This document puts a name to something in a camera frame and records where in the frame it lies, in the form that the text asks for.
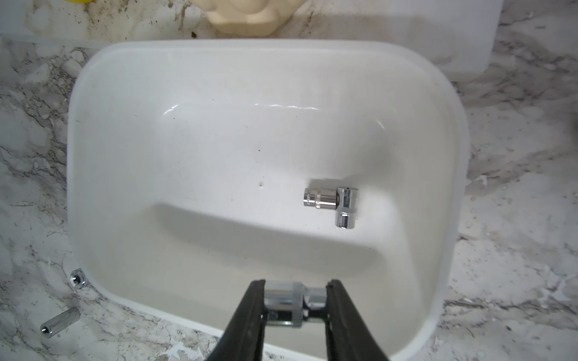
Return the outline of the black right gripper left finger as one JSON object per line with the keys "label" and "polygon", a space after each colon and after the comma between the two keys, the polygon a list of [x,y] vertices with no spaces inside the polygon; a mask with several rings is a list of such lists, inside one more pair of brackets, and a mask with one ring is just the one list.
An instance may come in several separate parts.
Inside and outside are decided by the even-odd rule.
{"label": "black right gripper left finger", "polygon": [[266,328],[265,280],[252,281],[207,361],[259,361]]}

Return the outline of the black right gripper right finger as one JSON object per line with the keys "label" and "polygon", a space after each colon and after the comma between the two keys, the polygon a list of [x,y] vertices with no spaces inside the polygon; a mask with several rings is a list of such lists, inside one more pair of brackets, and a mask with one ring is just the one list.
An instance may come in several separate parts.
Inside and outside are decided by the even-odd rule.
{"label": "black right gripper right finger", "polygon": [[383,360],[389,358],[378,346],[343,283],[326,286],[325,334],[328,360]]}

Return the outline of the short chrome socket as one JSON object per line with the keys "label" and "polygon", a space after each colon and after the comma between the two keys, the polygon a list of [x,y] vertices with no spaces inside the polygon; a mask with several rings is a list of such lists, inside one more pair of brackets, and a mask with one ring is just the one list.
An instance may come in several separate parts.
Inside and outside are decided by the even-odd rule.
{"label": "short chrome socket", "polygon": [[335,225],[340,229],[352,230],[355,228],[358,209],[358,189],[338,187],[337,198]]}

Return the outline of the chrome socket with knurled band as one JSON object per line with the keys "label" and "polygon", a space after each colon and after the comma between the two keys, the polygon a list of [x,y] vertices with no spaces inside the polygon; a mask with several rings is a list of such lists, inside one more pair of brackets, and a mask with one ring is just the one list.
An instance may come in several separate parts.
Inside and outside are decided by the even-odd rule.
{"label": "chrome socket with knurled band", "polygon": [[303,205],[316,209],[335,210],[339,198],[335,189],[306,188],[303,194]]}

